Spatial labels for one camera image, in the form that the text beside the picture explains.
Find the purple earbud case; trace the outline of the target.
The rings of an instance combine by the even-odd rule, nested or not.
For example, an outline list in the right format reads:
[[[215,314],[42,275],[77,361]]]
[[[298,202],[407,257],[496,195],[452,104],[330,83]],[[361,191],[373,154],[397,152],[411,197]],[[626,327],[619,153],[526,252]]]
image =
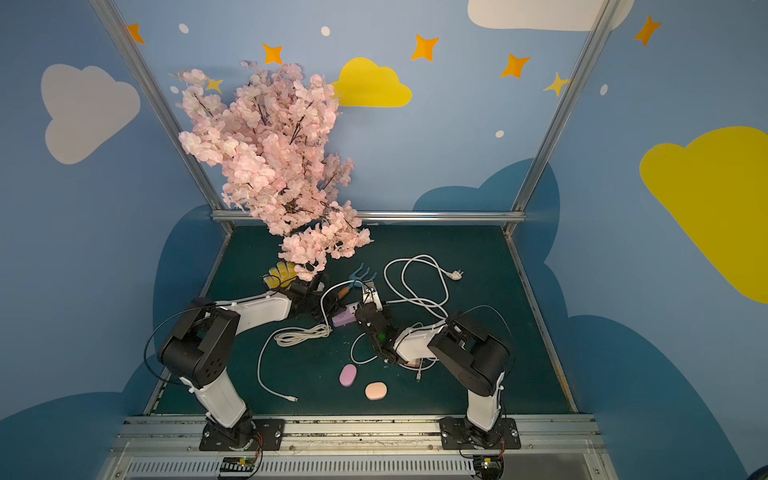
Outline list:
[[[353,385],[357,376],[357,367],[354,364],[347,364],[342,368],[339,375],[339,383],[343,387],[350,387]]]

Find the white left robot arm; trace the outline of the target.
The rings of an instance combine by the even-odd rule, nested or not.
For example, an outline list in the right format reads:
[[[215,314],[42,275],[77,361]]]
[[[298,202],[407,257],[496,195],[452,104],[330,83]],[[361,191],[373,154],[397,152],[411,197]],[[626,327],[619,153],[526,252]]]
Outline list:
[[[212,425],[228,433],[247,417],[247,405],[227,373],[236,337],[323,306],[328,288],[319,280],[295,280],[285,288],[237,300],[197,298],[175,318],[158,361],[205,407]]]

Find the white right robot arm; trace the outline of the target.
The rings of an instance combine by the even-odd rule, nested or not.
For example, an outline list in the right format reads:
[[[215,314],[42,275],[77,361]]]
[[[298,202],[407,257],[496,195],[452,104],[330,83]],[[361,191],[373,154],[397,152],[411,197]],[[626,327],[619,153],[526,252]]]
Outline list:
[[[467,390],[467,423],[487,433],[501,416],[502,382],[513,353],[471,316],[458,313],[421,327],[397,328],[390,312],[374,303],[357,308],[355,319],[377,358],[402,367],[423,362],[442,365]]]

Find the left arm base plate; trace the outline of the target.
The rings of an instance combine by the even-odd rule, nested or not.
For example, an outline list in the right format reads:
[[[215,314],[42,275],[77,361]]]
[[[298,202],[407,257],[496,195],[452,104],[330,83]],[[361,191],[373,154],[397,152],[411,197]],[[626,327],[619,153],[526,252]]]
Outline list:
[[[285,430],[285,421],[277,418],[243,418],[233,427],[219,425],[208,418],[203,429],[199,450],[203,452],[278,451]]]

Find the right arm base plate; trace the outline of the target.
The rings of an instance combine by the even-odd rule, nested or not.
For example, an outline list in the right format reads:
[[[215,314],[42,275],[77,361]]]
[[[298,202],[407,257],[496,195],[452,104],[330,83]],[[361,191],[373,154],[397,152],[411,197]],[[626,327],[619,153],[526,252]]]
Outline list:
[[[466,418],[443,417],[438,421],[440,440],[445,450],[502,450],[521,448],[520,433],[514,419],[500,416],[484,431]]]

